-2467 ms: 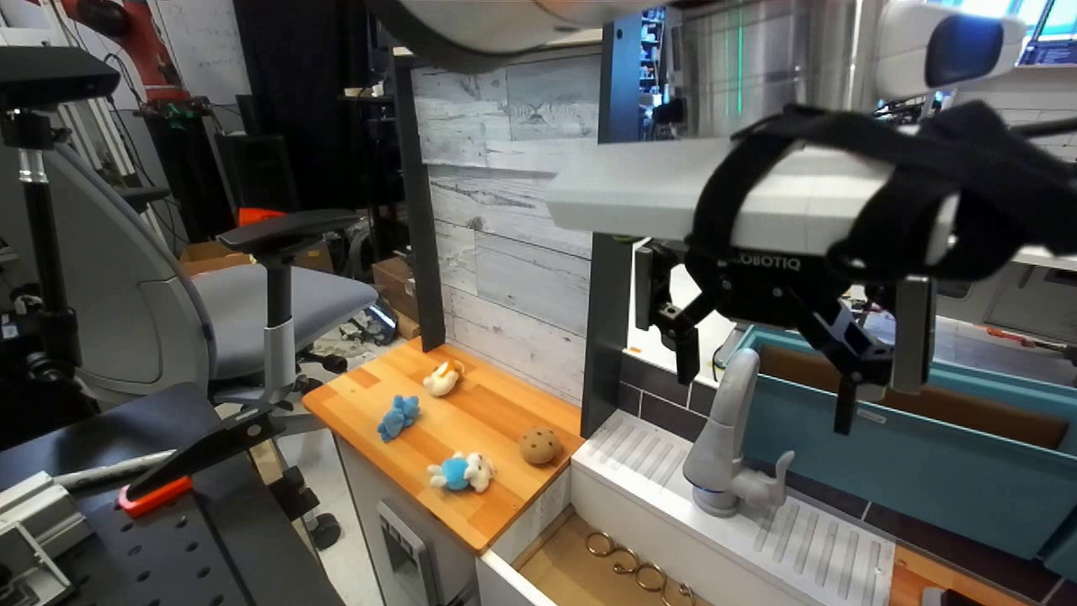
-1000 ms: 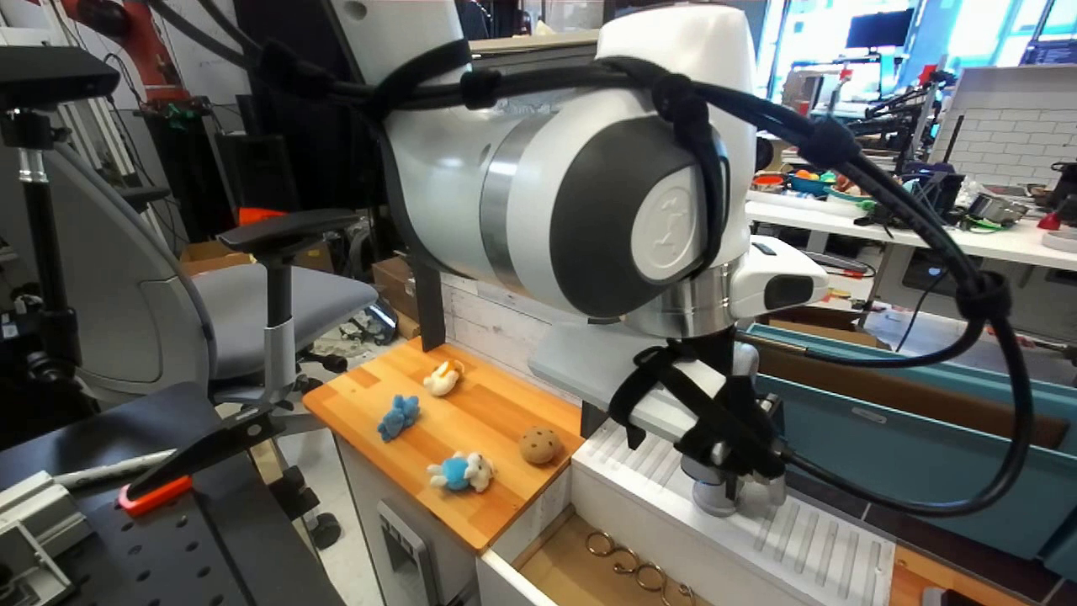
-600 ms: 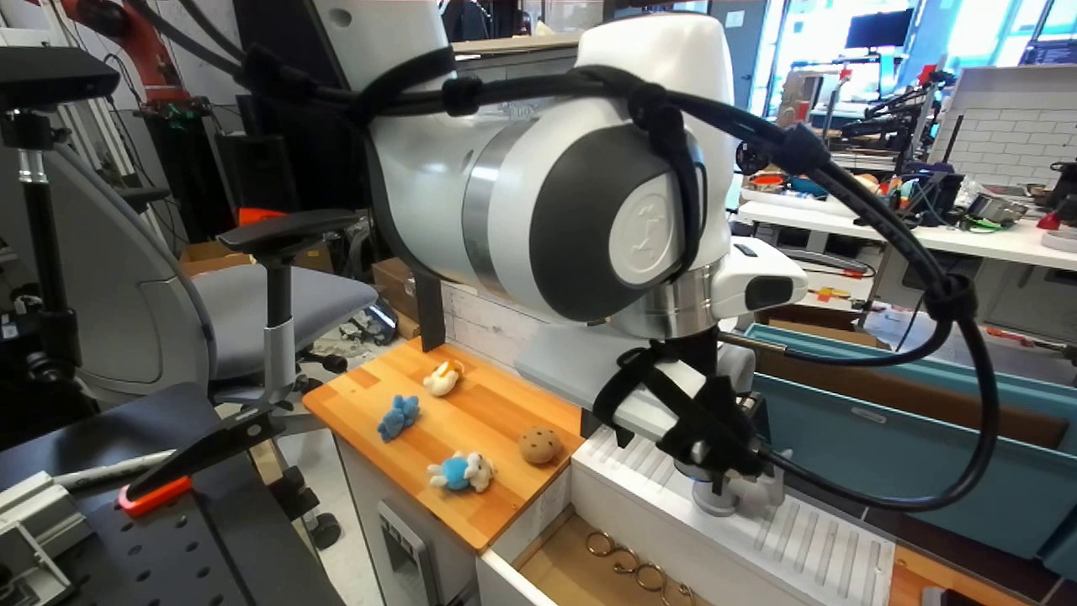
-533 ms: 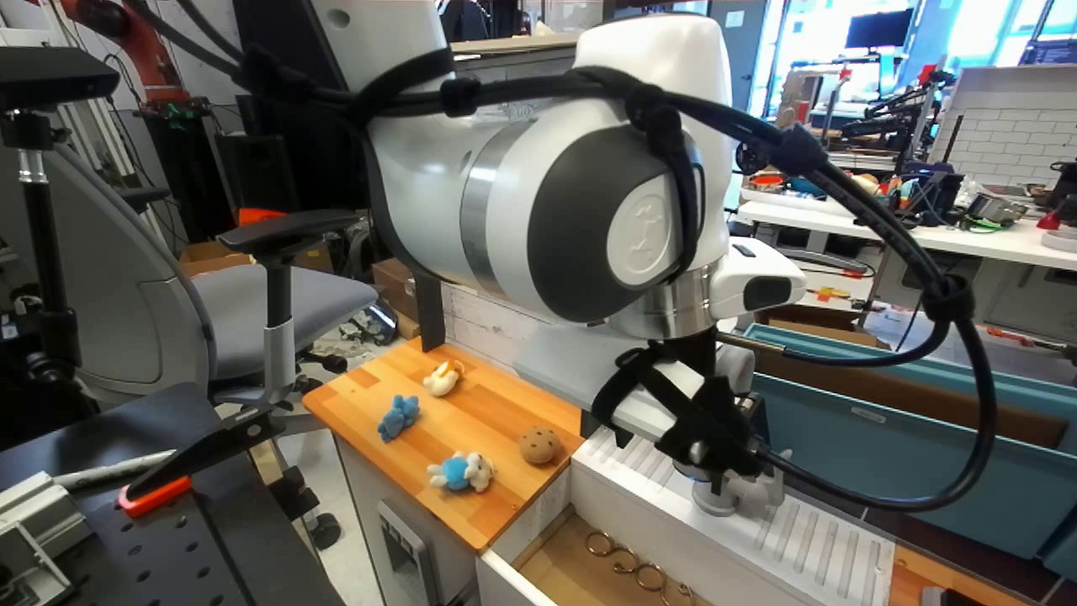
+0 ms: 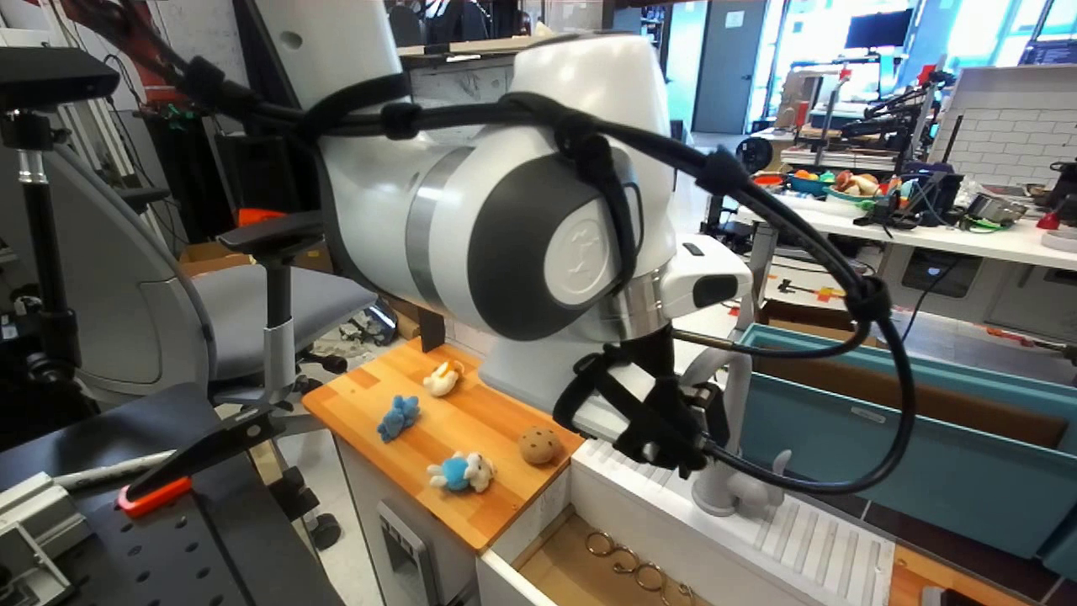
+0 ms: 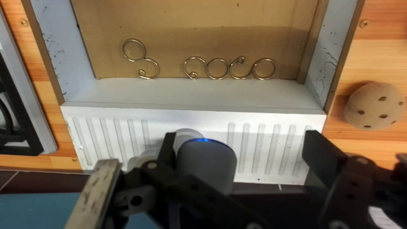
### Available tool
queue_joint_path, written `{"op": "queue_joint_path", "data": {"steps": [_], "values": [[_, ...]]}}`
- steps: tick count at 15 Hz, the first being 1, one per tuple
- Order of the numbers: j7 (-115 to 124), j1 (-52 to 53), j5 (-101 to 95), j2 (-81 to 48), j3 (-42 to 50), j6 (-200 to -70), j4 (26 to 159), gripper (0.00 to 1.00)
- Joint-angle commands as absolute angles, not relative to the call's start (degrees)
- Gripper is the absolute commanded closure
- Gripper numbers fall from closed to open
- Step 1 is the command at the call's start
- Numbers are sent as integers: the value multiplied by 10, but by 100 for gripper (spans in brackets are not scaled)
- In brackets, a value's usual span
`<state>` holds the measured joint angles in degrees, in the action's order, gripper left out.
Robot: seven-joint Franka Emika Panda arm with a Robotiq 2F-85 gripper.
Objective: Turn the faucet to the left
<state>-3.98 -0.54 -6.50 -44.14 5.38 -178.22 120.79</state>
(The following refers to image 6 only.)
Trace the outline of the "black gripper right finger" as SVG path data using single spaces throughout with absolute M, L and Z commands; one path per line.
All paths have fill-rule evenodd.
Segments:
M 407 164 L 397 155 L 391 169 L 362 155 L 348 155 L 318 131 L 306 131 L 302 159 L 309 166 L 308 185 L 320 187 L 322 229 L 377 229 L 369 208 L 377 207 L 402 229 L 407 225 Z

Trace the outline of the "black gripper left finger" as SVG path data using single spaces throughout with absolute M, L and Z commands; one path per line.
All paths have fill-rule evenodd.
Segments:
M 114 229 L 133 213 L 146 212 L 164 229 L 268 229 L 253 211 L 192 174 L 182 174 L 166 132 L 156 160 L 118 175 L 108 204 Z

